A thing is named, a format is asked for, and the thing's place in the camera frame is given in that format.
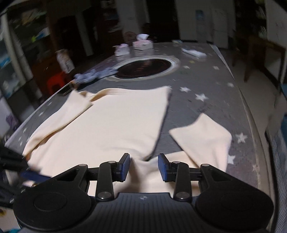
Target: blue cloth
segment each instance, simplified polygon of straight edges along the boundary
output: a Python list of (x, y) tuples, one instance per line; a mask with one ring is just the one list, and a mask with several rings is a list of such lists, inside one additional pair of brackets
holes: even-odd
[(86, 84), (94, 81), (95, 79), (102, 79), (104, 77), (114, 75), (117, 72), (117, 69), (112, 69), (110, 67), (98, 72), (96, 72), (95, 69), (92, 69), (91, 72), (87, 74), (76, 74), (74, 76), (75, 79), (73, 80), (73, 82), (74, 84)]
[(5, 233), (17, 233), (19, 231), (20, 231), (20, 229), (13, 229), (13, 230), (10, 230), (10, 231), (5, 231)]
[[(285, 122), (283, 121), (282, 124), (282, 128), (285, 130)], [(287, 146), (285, 133), (279, 129), (271, 143), (279, 198), (275, 233), (286, 233), (287, 229)]]
[(284, 94), (285, 96), (287, 96), (287, 84), (280, 84), (280, 85), (281, 85), (283, 94)]
[(282, 131), (285, 143), (287, 144), (287, 115), (283, 117), (282, 124), (281, 124), (281, 131)]

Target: chair leg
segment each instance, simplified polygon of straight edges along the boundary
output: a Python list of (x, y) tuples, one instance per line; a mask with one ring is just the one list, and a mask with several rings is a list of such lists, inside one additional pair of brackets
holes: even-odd
[(238, 59), (238, 51), (234, 51), (232, 58), (232, 66), (235, 66), (237, 59)]
[(62, 88), (62, 87), (65, 86), (66, 84), (65, 84), (64, 80), (59, 80), (59, 85), (60, 85), (60, 87)]
[(252, 68), (252, 59), (253, 59), (253, 44), (249, 43), (246, 69), (245, 69), (245, 74), (244, 74), (244, 82), (247, 82), (250, 77), (251, 68)]
[(48, 91), (49, 91), (49, 94), (52, 96), (54, 94), (53, 92), (53, 86), (49, 85), (48, 86)]
[(244, 82), (247, 82), (249, 77), (250, 77), (251, 66), (252, 66), (251, 61), (247, 61), (246, 69), (245, 69), (245, 73), (244, 73)]

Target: door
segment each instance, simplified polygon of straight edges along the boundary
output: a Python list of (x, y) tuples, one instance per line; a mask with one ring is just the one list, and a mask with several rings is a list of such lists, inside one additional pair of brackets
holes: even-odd
[(157, 42), (179, 39), (177, 11), (174, 0), (147, 0), (150, 33)]
[(56, 30), (61, 47), (69, 51), (74, 65), (79, 65), (86, 59), (86, 53), (75, 16), (60, 18), (56, 23)]

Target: folded cloth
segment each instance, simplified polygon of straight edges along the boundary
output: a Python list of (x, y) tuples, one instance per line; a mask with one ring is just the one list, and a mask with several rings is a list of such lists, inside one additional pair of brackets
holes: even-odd
[(202, 53), (202, 52), (194, 50), (194, 49), (189, 50), (189, 49), (182, 48), (181, 50), (185, 53), (188, 53), (188, 54), (194, 56), (197, 59), (203, 59), (203, 58), (207, 57), (207, 55), (205, 53)]
[[(145, 160), (159, 137), (169, 93), (170, 87), (72, 91), (61, 109), (32, 134), (23, 154), (47, 176), (78, 164), (98, 167), (124, 153)], [(90, 189), (94, 195), (95, 187)]]
[[(184, 151), (167, 154), (170, 162), (180, 161), (191, 168), (199, 168), (207, 163), (226, 171), (227, 157), (232, 136), (224, 127), (213, 121), (204, 113), (197, 120), (186, 127), (170, 130), (173, 139)], [(175, 183), (162, 181), (158, 169), (157, 158), (148, 162), (134, 159), (130, 165), (127, 179), (124, 183), (114, 185), (115, 193), (140, 192), (157, 193), (167, 192), (173, 196)], [(192, 195), (200, 194), (197, 181), (192, 181)]]
[(108, 67), (102, 71), (96, 72), (95, 69), (92, 69), (91, 72), (86, 74), (76, 74), (74, 75), (74, 80), (72, 81), (75, 85), (85, 84), (94, 81), (95, 79), (102, 79), (111, 75), (114, 75), (118, 72), (117, 69)]
[[(118, 161), (124, 153), (132, 161), (125, 182), (115, 182), (118, 192), (169, 192), (174, 183), (162, 181), (157, 158), (152, 153), (168, 104), (169, 87), (152, 90), (110, 88), (97, 94), (72, 91), (62, 108), (33, 133), (24, 155), (41, 174), (55, 176), (78, 164), (98, 167)], [(184, 151), (167, 154), (169, 161), (181, 161), (198, 168), (209, 163), (223, 171), (232, 140), (231, 134), (205, 114), (191, 125), (170, 130)], [(191, 182), (193, 195), (198, 182)], [(89, 195), (95, 195), (91, 182)]]

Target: screw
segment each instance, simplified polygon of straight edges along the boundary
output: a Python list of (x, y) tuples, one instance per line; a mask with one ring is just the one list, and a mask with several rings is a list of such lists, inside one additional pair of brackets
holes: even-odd
[(179, 192), (175, 196), (179, 199), (187, 199), (190, 197), (189, 193), (187, 192)]
[(110, 198), (112, 195), (109, 193), (109, 192), (100, 192), (99, 194), (98, 194), (98, 197), (100, 198), (100, 199), (108, 199), (108, 198)]

